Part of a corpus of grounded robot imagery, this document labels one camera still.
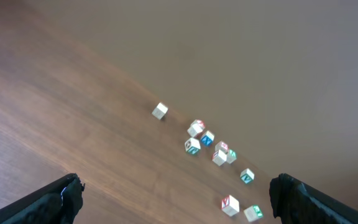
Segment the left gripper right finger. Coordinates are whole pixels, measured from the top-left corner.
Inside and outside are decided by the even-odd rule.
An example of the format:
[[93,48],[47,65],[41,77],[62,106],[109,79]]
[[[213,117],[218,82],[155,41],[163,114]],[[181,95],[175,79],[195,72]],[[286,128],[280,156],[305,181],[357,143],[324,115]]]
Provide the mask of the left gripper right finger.
[[358,211],[282,173],[270,181],[273,216],[282,224],[358,224]]

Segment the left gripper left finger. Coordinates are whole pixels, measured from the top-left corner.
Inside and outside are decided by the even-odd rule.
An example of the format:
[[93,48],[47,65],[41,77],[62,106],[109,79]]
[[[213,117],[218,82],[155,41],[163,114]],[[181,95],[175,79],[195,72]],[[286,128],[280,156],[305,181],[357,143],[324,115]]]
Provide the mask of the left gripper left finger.
[[76,173],[67,174],[0,209],[0,224],[73,224],[84,190]]

